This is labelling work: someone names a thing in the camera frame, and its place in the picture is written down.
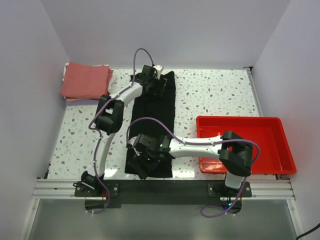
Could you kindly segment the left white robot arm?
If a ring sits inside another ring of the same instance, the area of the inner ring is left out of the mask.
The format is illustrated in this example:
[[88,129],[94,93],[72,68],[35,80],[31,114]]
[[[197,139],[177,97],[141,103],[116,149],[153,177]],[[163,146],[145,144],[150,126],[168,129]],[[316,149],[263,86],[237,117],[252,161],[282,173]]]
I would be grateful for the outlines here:
[[102,183],[105,164],[110,145],[123,124],[124,108],[143,94],[161,97],[164,94],[167,79],[162,75],[161,65],[144,65],[142,71],[132,76],[129,84],[111,95],[102,95],[96,114],[89,124],[90,130],[99,133],[93,152],[93,170],[81,175],[81,183],[92,196],[99,196],[104,190]]

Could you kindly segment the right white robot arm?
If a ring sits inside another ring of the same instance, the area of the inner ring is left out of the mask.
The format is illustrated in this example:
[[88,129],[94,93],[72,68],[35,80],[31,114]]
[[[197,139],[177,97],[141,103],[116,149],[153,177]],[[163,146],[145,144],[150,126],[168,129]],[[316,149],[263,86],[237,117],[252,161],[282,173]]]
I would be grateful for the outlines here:
[[138,134],[127,147],[134,151],[128,161],[142,179],[150,177],[161,164],[175,159],[199,157],[219,160],[226,169],[223,192],[235,196],[246,177],[251,175],[253,143],[232,131],[210,138],[181,138],[162,135],[160,138]]

